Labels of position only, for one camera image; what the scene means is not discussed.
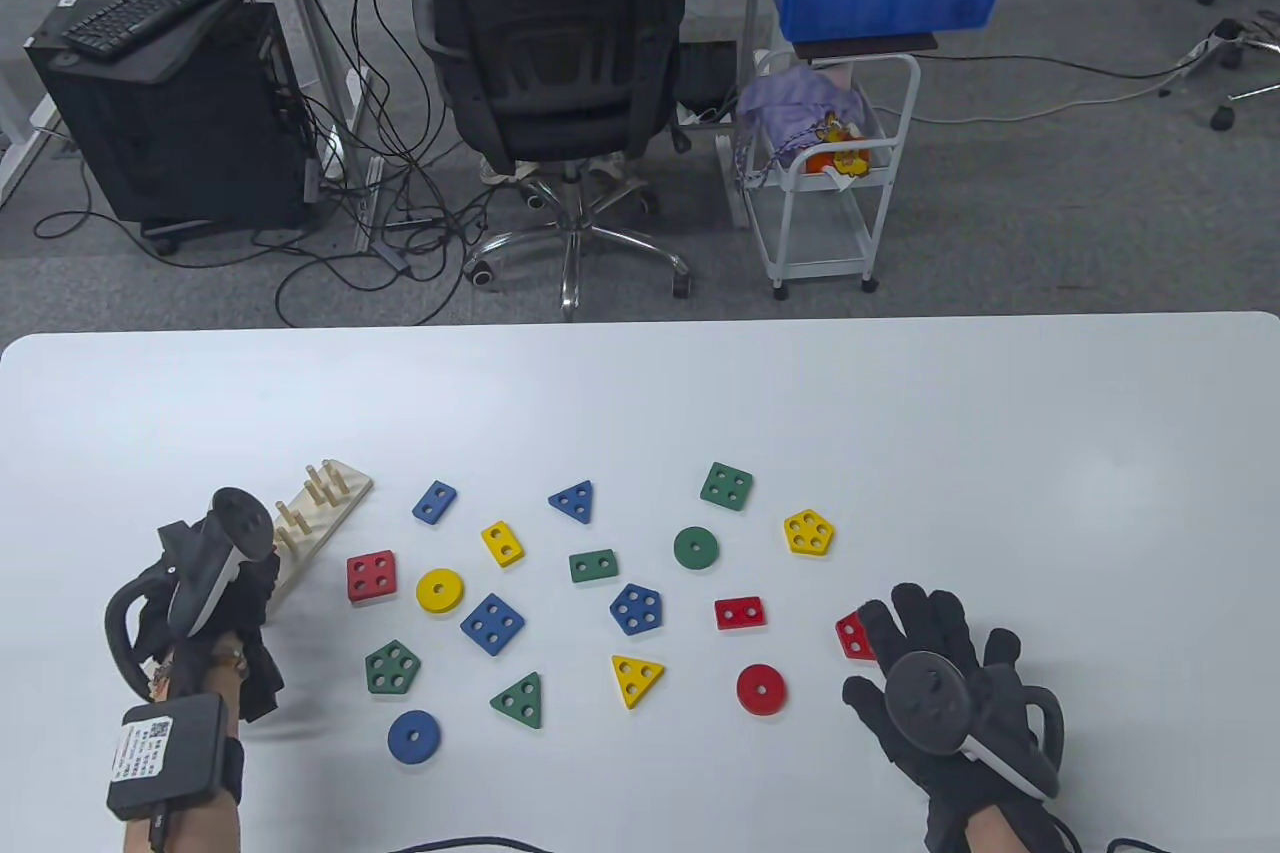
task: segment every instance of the black glove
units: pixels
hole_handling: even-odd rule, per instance
[[[147,573],[166,569],[168,560],[161,557]],[[284,688],[284,679],[262,644],[262,624],[279,571],[280,557],[274,552],[261,562],[242,562],[239,575],[227,584],[205,625],[183,639],[174,638],[168,621],[178,576],[166,573],[164,578],[155,578],[143,593],[146,602],[138,615],[138,637],[133,642],[134,662],[142,663],[148,658],[161,662],[173,649],[169,694],[191,695],[204,686],[218,638],[234,633],[244,644],[248,666],[248,676],[241,688],[241,719],[252,722],[274,711],[275,694]]]
[[[902,630],[893,622],[888,607],[878,599],[858,610],[883,674],[888,675],[893,663],[914,649],[928,649],[947,657],[965,679],[982,672],[969,638],[964,606],[955,593],[938,589],[925,596],[915,583],[900,583],[893,588],[892,598]],[[987,639],[983,666],[1014,666],[1020,653],[1021,642],[1015,633],[995,629]],[[890,719],[884,694],[869,679],[846,679],[844,698],[876,734],[890,762],[929,795],[924,843],[931,853],[968,849],[964,830],[969,817],[992,806],[1005,812],[1005,818],[1030,853],[1056,853],[1065,849],[1044,804],[1019,790],[986,763],[974,762],[959,753],[933,756],[913,747]]]

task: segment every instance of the green circle block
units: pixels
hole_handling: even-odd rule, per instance
[[[686,570],[705,570],[719,557],[719,543],[709,529],[690,526],[676,534],[676,562]]]

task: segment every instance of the computer tower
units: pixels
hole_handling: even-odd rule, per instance
[[[173,70],[147,63],[145,49],[114,65],[70,53],[60,29],[91,3],[55,9],[27,53],[111,213],[157,245],[179,223],[210,232],[305,222],[319,163],[274,5],[230,8]],[[172,76],[138,81],[148,70]]]

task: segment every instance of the floor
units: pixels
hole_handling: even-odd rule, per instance
[[[19,61],[27,31],[58,0],[0,0],[0,59]],[[351,0],[326,0],[346,20]],[[742,0],[689,0],[686,38],[732,38]],[[283,3],[287,29],[297,24]],[[362,45],[389,79],[392,115],[416,140],[424,99],[407,63],[365,3]],[[407,0],[380,0],[407,45]],[[1280,0],[1000,0],[988,29],[950,35],[942,53],[1041,53],[1112,70],[1160,70],[1222,15],[1249,15]],[[303,79],[314,76],[298,58]],[[1229,134],[1207,118],[1226,88],[1266,81],[1275,67],[1247,58],[1243,70],[1207,67],[1174,95],[1083,108],[1043,120],[996,126],[915,126],[902,161],[877,265],[882,286],[864,295],[851,280],[794,283],[777,304],[754,241],[732,231],[709,140],[676,158],[654,141],[644,170],[662,196],[658,219],[628,214],[669,241],[695,270],[690,300],[675,300],[658,263],[627,254],[590,257],[581,321],[721,318],[896,318],[923,314],[1139,313],[1140,310],[1280,310],[1280,163],[1274,161],[1280,108],[1266,99],[1242,109]],[[1034,111],[1079,97],[1107,97],[1142,85],[1024,61],[925,61],[919,113],[973,117]],[[439,149],[454,141],[445,126]],[[78,209],[84,187],[76,158],[51,143],[0,209],[0,347],[37,330],[278,327],[273,296],[298,263],[271,255],[220,269],[180,272],[152,263],[119,231],[91,222],[64,240],[36,240],[46,213]],[[461,146],[433,168],[461,202],[476,193],[476,158]],[[95,209],[104,209],[95,200]],[[494,227],[531,220],[515,196],[499,195]],[[307,240],[316,254],[351,248],[352,225]],[[184,248],[183,263],[219,263],[248,251],[244,237]],[[348,263],[352,280],[387,277],[380,263]],[[379,295],[347,289],[314,269],[282,296],[289,321],[352,327],[419,321],[452,287],[397,282]],[[434,323],[556,321],[557,257],[512,257],[488,289],[458,287]]]

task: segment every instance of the red rectangle block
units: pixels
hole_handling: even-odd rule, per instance
[[[836,621],[836,635],[840,637],[840,646],[845,648],[845,656],[850,660],[876,662],[876,653],[872,652],[872,644],[867,639],[867,628],[856,612]]]
[[[736,599],[716,602],[716,625],[722,630],[740,630],[744,626],[763,626],[764,603],[758,596],[742,596]]]
[[[347,560],[347,599],[358,603],[365,599],[390,596],[396,592],[396,553],[384,549]]]

